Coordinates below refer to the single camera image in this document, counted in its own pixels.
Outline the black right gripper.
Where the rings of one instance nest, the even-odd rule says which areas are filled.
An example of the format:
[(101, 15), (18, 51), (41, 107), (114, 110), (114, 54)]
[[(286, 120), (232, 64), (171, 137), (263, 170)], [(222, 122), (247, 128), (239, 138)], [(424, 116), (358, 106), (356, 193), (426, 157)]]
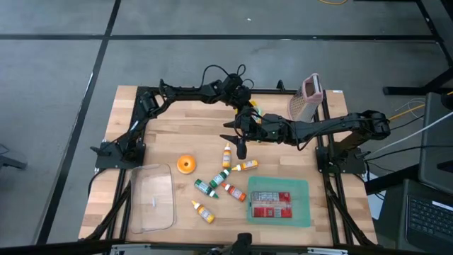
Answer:
[(237, 143), (256, 142), (283, 142), (284, 118), (281, 115), (259, 115), (252, 108), (244, 108), (238, 113), (234, 121), (224, 123), (225, 128), (233, 128), (237, 136), (220, 135), (221, 138)]

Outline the yellow food colouring bottle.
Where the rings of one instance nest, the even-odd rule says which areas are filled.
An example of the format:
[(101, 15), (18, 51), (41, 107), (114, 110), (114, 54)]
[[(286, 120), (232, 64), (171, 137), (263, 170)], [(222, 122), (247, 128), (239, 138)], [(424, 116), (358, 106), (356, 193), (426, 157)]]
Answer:
[(197, 214), (202, 217), (205, 222), (211, 224), (214, 221), (215, 216), (204, 205), (194, 200), (192, 200), (191, 203), (193, 204)]
[(222, 156), (222, 167), (224, 169), (231, 167), (231, 145), (226, 143)]
[(231, 170), (232, 171), (248, 171), (248, 170), (256, 169), (256, 168), (258, 168), (258, 161), (250, 160), (250, 161), (245, 161), (243, 163), (237, 164)]

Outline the green food colouring bottle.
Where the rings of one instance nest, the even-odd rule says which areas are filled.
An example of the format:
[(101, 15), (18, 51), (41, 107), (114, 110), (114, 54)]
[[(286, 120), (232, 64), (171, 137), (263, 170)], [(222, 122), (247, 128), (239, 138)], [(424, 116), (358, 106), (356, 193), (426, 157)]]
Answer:
[(205, 183), (204, 181), (200, 180), (200, 179), (197, 179), (195, 182), (194, 182), (194, 187), (196, 187), (196, 189), (198, 189), (199, 191), (201, 191), (203, 194), (205, 194), (206, 196), (209, 196), (211, 198), (218, 198), (219, 196), (215, 193), (214, 189), (209, 186), (207, 183)]
[(210, 186), (212, 188), (218, 187), (231, 173), (231, 168), (223, 169), (210, 181)]

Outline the orange toy donut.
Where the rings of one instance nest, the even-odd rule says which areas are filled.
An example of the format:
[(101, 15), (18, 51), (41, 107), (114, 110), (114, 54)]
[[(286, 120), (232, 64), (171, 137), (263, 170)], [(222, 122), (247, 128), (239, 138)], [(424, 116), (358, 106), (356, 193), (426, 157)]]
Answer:
[(184, 154), (178, 158), (176, 166), (182, 174), (191, 174), (196, 168), (196, 161), (194, 156)]

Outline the red food colouring bottle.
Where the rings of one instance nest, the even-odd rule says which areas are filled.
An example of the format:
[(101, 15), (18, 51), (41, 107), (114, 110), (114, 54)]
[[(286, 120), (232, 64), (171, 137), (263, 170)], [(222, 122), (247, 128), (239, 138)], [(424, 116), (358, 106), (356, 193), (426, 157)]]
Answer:
[(238, 188), (236, 188), (235, 186), (229, 184), (229, 183), (225, 183), (225, 182), (222, 182), (221, 183), (221, 186), (224, 188), (224, 190), (229, 194), (231, 195), (232, 197), (234, 197), (235, 199), (241, 201), (241, 202), (244, 202), (245, 199), (246, 199), (246, 194), (244, 192), (242, 192), (241, 190), (239, 190)]

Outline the red printed package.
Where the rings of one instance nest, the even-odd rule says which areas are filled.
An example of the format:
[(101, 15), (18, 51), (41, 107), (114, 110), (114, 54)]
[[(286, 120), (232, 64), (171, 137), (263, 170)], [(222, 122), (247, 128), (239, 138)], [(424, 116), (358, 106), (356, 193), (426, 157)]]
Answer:
[(289, 192), (254, 191), (250, 206), (251, 217), (292, 218)]

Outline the yellow plastic basket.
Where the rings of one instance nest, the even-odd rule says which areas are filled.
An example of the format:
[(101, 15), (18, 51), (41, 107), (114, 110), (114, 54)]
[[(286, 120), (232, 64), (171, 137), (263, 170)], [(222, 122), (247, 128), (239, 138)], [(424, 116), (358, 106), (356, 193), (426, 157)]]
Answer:
[(258, 104), (257, 104), (254, 100), (250, 100), (250, 104), (252, 105), (252, 109), (253, 109), (253, 110), (251, 111), (251, 116), (252, 116), (252, 118), (255, 120), (255, 122), (256, 122), (257, 124), (261, 124), (261, 123), (262, 123), (262, 119), (261, 119), (260, 122), (257, 122), (257, 121), (256, 121), (256, 117), (258, 117), (258, 115), (256, 114), (255, 107), (258, 106)]

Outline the black rounded object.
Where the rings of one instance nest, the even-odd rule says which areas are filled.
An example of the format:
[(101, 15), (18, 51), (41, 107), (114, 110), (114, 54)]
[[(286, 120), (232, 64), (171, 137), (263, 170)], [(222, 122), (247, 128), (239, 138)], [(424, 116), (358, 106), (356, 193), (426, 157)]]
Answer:
[(232, 244), (230, 255), (251, 255), (251, 233), (239, 233), (237, 240)]

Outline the clear plastic container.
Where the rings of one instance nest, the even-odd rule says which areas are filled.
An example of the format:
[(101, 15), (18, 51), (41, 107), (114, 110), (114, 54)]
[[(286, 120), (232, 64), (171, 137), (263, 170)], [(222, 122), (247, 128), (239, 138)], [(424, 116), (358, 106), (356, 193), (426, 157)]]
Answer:
[(176, 221), (173, 175), (167, 164), (132, 170), (129, 231), (144, 234), (170, 228)]

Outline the black desk leg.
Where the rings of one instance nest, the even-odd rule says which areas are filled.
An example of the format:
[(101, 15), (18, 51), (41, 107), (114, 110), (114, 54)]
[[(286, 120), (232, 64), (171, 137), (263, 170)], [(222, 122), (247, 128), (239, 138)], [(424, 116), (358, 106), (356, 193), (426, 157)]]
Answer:
[(447, 94), (449, 92), (448, 88), (443, 88), (443, 86), (453, 79), (453, 58), (448, 52), (444, 44), (444, 40), (438, 33), (434, 21), (431, 19), (428, 10), (425, 8), (422, 0), (415, 0), (417, 6), (425, 19), (425, 22), (430, 29), (431, 34), (434, 36), (435, 42), (440, 47), (442, 53), (445, 56), (445, 59), (448, 63), (449, 68), (435, 77), (432, 81), (429, 81), (426, 85), (420, 87), (405, 87), (405, 86), (384, 86), (382, 91), (384, 95), (387, 96), (424, 96), (425, 94), (434, 92), (438, 94)]

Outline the black crossbar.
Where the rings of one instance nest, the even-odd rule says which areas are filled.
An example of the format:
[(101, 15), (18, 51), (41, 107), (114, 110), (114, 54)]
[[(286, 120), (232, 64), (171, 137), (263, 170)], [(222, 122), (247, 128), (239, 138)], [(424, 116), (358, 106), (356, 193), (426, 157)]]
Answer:
[[(93, 255), (110, 251), (112, 245), (126, 244), (121, 239), (107, 240), (81, 240), (77, 242), (39, 244), (30, 246), (12, 246), (0, 248), (0, 255)], [(170, 243), (148, 243), (150, 249), (177, 250), (177, 251), (211, 251), (221, 253), (231, 251), (232, 244), (170, 244)], [(251, 245), (253, 252), (270, 253), (296, 253), (307, 254), (308, 247), (321, 247), (330, 249), (347, 250), (349, 255), (439, 255), (422, 251), (407, 251), (387, 249), (381, 246), (358, 246), (348, 244), (337, 244), (334, 246), (272, 246), (272, 245)]]

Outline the grey chair base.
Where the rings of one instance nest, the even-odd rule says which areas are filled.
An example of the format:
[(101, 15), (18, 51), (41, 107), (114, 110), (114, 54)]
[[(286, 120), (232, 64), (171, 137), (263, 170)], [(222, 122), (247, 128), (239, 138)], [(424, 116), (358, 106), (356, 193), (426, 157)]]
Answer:
[(9, 166), (16, 169), (25, 169), (28, 165), (26, 157), (20, 152), (10, 150), (0, 144), (0, 169)]

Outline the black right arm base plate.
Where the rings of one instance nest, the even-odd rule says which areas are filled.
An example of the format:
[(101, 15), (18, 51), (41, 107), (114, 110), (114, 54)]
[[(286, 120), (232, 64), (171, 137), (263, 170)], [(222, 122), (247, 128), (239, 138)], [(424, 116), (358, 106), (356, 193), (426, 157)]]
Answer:
[(364, 157), (359, 147), (345, 150), (337, 146), (317, 147), (316, 162), (320, 172), (328, 174), (363, 174), (366, 172)]

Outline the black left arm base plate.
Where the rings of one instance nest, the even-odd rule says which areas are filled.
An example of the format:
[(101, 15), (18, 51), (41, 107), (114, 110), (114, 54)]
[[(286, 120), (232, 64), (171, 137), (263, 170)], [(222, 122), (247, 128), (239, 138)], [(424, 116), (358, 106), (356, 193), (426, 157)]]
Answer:
[(143, 165), (146, 145), (143, 142), (102, 142), (90, 147), (96, 153), (99, 169), (133, 169)]

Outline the silver metal bracket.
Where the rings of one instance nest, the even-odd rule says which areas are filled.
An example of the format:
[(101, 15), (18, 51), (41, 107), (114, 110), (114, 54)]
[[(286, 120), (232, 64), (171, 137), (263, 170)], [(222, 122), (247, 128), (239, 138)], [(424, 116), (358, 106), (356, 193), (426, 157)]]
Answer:
[(347, 250), (321, 247), (308, 247), (307, 254), (314, 255), (349, 255)]
[(148, 255), (149, 244), (118, 244), (112, 245), (108, 255)]

